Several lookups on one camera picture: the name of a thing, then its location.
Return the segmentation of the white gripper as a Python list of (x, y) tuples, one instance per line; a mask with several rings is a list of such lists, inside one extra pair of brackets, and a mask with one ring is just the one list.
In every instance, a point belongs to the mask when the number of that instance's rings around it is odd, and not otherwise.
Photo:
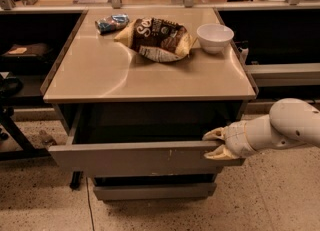
[(245, 121), (234, 122), (225, 128), (215, 128), (205, 133), (202, 139), (204, 141), (224, 140), (224, 144), (204, 154), (204, 157), (209, 160), (235, 160), (257, 153), (247, 138)]

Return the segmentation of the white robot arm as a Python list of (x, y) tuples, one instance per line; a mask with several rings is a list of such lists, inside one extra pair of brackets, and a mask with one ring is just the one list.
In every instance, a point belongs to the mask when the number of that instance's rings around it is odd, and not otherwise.
[(285, 98), (275, 102), (267, 115), (215, 128), (203, 140), (222, 141), (204, 154), (210, 160), (244, 159), (262, 150), (304, 144), (320, 147), (320, 111), (300, 99)]

